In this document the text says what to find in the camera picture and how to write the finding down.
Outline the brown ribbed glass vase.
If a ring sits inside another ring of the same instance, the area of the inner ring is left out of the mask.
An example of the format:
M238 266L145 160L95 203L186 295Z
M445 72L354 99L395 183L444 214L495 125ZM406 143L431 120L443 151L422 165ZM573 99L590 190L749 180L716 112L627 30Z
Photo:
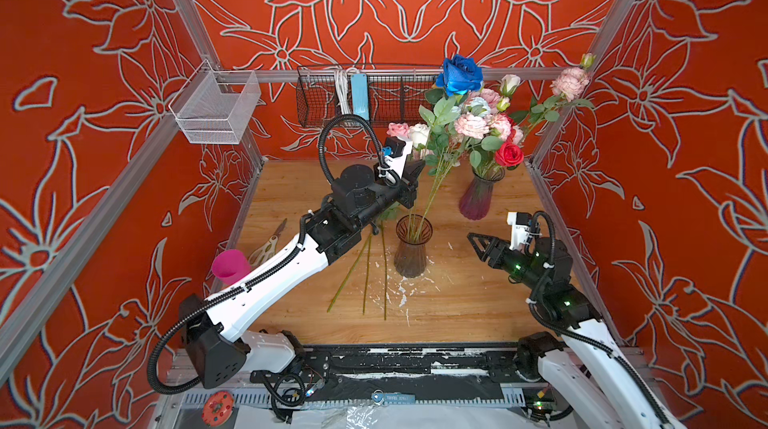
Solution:
M426 270L426 244L433 237L431 222L419 214L403 216L396 225L399 239L394 257L395 270L405 278L416 278Z

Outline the single pink rose stem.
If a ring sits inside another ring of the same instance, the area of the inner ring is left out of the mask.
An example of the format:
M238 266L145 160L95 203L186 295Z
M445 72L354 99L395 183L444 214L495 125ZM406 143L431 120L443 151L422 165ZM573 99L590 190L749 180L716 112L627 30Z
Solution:
M407 123L389 123L387 135L389 137L408 141L410 139L410 126Z

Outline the purple ribbed glass vase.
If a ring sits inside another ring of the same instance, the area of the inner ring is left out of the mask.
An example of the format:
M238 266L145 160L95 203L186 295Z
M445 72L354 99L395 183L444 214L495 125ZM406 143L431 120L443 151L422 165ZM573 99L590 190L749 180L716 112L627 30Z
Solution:
M469 220L485 218L490 210L494 187L505 175L504 168L493 169L485 176L473 171L473 179L459 201L459 212Z

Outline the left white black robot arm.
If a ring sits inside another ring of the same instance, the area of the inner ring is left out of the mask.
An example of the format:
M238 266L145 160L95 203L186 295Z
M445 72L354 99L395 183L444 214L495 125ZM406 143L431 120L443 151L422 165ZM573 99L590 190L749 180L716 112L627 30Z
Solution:
M334 176L326 157L326 139L336 126L351 122L360 126L374 144L374 166L353 164ZM188 298L179 320L150 353L146 373L150 387L158 394L180 394L197 385L210 389L222 385L244 366L255 371L280 372L291 364L297 348L285 334L272 334L269 342L287 351L287 356L259 360L243 336L251 324L299 283L332 265L362 239L365 227L374 228L377 219L393 204L412 208L418 193L419 177L425 167L410 155L415 144L409 129L395 125L386 140L380 141L364 118L354 114L334 117L318 138L318 162L331 191L318 210L299 219L299 229L289 243L256 270L227 289L205 299ZM178 385L160 380L161 353L177 334L196 375Z

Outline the blue rose stem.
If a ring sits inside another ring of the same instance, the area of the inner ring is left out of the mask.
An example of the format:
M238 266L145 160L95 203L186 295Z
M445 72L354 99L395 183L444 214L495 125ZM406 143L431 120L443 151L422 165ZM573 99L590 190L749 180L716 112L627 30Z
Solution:
M468 99L470 92L482 87L482 68L473 58L454 55L443 61L441 73L437 76L434 87L428 92L426 98L432 107L432 104L442 96L460 95Z

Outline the pink double rose stem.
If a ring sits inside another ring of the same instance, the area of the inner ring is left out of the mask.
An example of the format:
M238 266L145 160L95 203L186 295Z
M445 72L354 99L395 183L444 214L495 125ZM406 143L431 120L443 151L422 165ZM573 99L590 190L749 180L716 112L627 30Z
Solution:
M498 104L502 100L502 96L498 92L490 88L483 88L483 89L480 89L479 91L474 91L471 98L472 99L482 98L488 104L488 106L492 111L498 110Z

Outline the white pink rose stem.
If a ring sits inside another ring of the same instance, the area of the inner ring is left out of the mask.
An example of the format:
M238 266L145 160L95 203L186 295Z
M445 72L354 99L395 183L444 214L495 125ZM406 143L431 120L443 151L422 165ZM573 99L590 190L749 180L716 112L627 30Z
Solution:
M511 99L516 92L518 86L521 84L521 78L515 74L507 74L500 80L499 85L499 94L502 96L502 100L498 104L498 113L505 114L512 123L512 133L506 140L506 142L511 142L515 145L520 145L524 134L519 126L518 123L516 123L511 116L507 113L508 108L511 104Z

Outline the pale peach rose stem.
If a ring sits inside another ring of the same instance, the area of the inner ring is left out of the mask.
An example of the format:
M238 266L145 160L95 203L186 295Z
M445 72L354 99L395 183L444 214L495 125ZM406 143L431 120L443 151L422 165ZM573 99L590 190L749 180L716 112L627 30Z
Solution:
M366 307L367 307L367 300L368 300L368 288L369 288L369 279L370 279L370 260L371 260L371 245L373 241L373 233L369 233L366 241L366 259L365 259L365 279L364 279L364 286L363 286L363 300L362 300L362 308L361 313L363 315L366 314Z

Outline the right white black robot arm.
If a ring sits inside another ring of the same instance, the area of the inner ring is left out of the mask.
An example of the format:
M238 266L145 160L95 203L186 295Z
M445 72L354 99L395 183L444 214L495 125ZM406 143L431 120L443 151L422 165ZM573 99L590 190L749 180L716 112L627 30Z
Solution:
M562 411L534 402L527 418L550 423L576 414L590 428L680 428L621 351L604 317L571 282L573 258L549 214L511 212L509 239L470 232L478 259L529 288L526 304L543 331L519 340L517 374L564 397Z

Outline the white cream rose stem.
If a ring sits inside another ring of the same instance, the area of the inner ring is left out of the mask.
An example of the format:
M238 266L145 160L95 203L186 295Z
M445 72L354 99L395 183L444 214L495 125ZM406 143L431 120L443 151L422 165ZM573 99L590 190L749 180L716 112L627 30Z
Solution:
M424 159L431 153L427 148L429 136L430 128L427 124L418 123L409 128L408 137L412 142L412 155L416 160Z

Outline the large pink peony stem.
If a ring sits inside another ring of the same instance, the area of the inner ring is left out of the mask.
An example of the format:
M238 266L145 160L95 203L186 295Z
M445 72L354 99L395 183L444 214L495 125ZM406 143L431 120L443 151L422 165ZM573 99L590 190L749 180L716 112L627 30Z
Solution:
M488 119L489 134L506 141L512 133L512 123L503 113L492 114Z

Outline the pink rose bunch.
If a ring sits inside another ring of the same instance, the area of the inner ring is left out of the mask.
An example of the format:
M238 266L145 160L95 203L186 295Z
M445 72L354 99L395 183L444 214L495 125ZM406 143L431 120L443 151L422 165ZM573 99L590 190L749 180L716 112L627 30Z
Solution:
M468 100L465 96L442 96L431 108L420 106L422 122L430 128L424 159L432 186L421 213L428 219L438 192L452 169L460 160L490 137L488 119L490 107L481 98Z

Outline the orange rose stem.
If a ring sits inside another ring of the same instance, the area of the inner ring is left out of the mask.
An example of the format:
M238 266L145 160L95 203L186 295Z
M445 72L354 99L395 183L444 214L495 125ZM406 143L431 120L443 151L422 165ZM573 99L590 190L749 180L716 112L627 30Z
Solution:
M336 302L338 301L338 299L341 296L342 292L345 290L345 288L346 288L346 286L347 286L347 284L348 284L352 274L354 273L355 269L359 265L359 263L360 263L360 261L362 259L362 256L369 251L372 237L373 237L373 233L369 233L368 236L365 238L360 251L357 253L353 263L351 264L351 266L347 270L347 272L346 272L344 278L342 279L341 283L339 284L335 294L333 295L332 299L330 300L330 302L329 302L329 304L327 306L327 309L326 309L327 313L330 313L333 310Z

